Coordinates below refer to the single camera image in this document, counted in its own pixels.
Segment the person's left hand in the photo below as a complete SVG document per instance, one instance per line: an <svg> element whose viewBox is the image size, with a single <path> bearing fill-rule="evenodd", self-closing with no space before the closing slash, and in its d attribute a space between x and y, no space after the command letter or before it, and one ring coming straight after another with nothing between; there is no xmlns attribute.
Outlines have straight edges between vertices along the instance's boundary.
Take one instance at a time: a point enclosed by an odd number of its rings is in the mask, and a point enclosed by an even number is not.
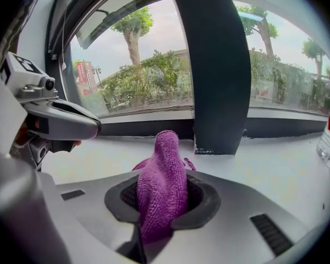
<svg viewBox="0 0 330 264"><path fill-rule="evenodd" d="M36 120L35 127L39 129L39 120ZM28 141L28 127L25 122L21 125L19 131L16 134L14 142L17 145L24 145ZM80 146L82 141L75 141L74 146Z"/></svg>

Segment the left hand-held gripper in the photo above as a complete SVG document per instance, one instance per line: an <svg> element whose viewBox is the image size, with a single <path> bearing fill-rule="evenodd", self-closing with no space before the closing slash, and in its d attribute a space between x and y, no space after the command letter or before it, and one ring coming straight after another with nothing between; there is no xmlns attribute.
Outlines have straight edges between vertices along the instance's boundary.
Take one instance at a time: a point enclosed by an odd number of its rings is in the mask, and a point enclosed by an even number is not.
<svg viewBox="0 0 330 264"><path fill-rule="evenodd" d="M41 171L47 152L70 152L76 144L70 140L93 139L101 131L101 123L93 113L58 99L55 79L32 61L8 52L0 77L27 111L10 155L27 162L36 171Z"/></svg>

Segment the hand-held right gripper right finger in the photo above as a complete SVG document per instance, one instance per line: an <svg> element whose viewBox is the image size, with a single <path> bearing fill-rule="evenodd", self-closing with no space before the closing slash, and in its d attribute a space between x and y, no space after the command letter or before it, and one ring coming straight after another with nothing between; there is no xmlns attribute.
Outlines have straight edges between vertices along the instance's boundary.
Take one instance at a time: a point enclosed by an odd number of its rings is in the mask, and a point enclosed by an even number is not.
<svg viewBox="0 0 330 264"><path fill-rule="evenodd" d="M310 242L303 223L257 190L189 172L201 202L173 222L151 264L289 264Z"/></svg>

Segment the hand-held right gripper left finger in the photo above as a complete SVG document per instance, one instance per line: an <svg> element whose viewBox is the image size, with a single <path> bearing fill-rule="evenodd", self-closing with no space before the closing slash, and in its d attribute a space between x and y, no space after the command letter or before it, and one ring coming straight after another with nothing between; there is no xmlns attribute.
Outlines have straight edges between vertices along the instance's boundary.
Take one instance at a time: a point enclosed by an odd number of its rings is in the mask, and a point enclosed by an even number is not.
<svg viewBox="0 0 330 264"><path fill-rule="evenodd" d="M136 202L138 173L57 185L64 203L79 223L112 251L137 264L147 264Z"/></svg>

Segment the street lamp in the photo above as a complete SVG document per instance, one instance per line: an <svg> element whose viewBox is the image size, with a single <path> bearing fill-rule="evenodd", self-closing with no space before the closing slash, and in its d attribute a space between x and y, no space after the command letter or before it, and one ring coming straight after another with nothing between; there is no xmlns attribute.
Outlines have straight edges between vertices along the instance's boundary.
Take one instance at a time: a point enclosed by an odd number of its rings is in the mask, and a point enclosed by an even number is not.
<svg viewBox="0 0 330 264"><path fill-rule="evenodd" d="M101 68L100 68L99 66L96 66L96 67L93 66L93 67L92 67L92 72L93 72L93 74L96 75L97 78L98 78L98 84L97 84L97 87L101 88L101 87L102 87L102 85L101 85L101 79L100 79Z"/></svg>

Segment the purple cloth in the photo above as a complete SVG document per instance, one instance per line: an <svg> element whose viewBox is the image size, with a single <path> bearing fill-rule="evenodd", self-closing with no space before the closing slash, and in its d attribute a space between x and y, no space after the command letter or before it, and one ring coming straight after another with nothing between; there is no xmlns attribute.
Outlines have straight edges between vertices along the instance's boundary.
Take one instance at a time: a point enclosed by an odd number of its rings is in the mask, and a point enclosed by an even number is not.
<svg viewBox="0 0 330 264"><path fill-rule="evenodd" d="M136 197L144 245L170 237L172 221L188 212L186 167L196 168L188 158L180 157L178 147L178 135L164 130L155 137L151 157L132 169L140 171Z"/></svg>

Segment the black window frame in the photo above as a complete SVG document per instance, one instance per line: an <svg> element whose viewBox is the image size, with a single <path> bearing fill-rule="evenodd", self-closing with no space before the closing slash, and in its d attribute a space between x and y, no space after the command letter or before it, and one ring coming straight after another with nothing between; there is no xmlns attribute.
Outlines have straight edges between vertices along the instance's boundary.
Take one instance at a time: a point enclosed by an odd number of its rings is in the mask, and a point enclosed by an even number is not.
<svg viewBox="0 0 330 264"><path fill-rule="evenodd" d="M53 0L46 35L45 67L59 95L83 106L101 123L99 136L155 136L172 130L192 139L197 155L233 155L243 136L278 138L320 133L329 113L251 106L251 49L266 49L261 36L245 35L238 6L277 12L256 0ZM123 35L111 27L149 7L153 27L139 38L140 60L155 51L187 50L192 72L192 106L123 109L110 112L102 88L83 96L75 63L101 68L101 81L132 65Z"/></svg>

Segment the green tree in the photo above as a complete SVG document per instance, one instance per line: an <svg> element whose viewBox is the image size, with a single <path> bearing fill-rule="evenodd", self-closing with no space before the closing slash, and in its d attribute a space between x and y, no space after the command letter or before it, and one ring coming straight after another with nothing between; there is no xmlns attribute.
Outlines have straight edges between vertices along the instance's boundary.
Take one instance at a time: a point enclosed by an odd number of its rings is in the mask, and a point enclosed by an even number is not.
<svg viewBox="0 0 330 264"><path fill-rule="evenodd" d="M153 18L149 7L132 12L111 27L112 31L123 35L132 65L140 65L139 38L148 34L152 27Z"/></svg>
<svg viewBox="0 0 330 264"><path fill-rule="evenodd" d="M317 79L321 79L323 56L325 55L324 50L316 43L315 40L308 37L307 40L302 43L302 54L315 61Z"/></svg>
<svg viewBox="0 0 330 264"><path fill-rule="evenodd" d="M267 21L267 10L254 5L238 6L236 9L241 18L245 35L250 36L258 33L264 42L267 56L273 58L274 52L271 39L278 37L278 30L275 25Z"/></svg>

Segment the green hedge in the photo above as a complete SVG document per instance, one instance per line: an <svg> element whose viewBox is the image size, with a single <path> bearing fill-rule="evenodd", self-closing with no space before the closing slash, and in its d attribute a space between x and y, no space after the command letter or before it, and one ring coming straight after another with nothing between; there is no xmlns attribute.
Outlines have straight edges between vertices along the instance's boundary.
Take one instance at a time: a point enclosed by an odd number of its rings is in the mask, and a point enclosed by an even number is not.
<svg viewBox="0 0 330 264"><path fill-rule="evenodd" d="M295 108L327 114L329 77L269 59L262 50L249 51L251 106ZM101 81L101 95L110 112L194 104L192 72L187 50L155 51L139 66L124 65Z"/></svg>

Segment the red banner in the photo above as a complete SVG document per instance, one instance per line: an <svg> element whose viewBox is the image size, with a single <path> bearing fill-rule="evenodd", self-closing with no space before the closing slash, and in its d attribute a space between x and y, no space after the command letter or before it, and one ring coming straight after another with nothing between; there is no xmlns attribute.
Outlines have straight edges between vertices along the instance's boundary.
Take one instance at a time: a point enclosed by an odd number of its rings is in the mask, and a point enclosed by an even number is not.
<svg viewBox="0 0 330 264"><path fill-rule="evenodd" d="M97 91L97 84L94 73L92 72L92 63L80 61L75 63L78 88L83 96L90 95Z"/></svg>

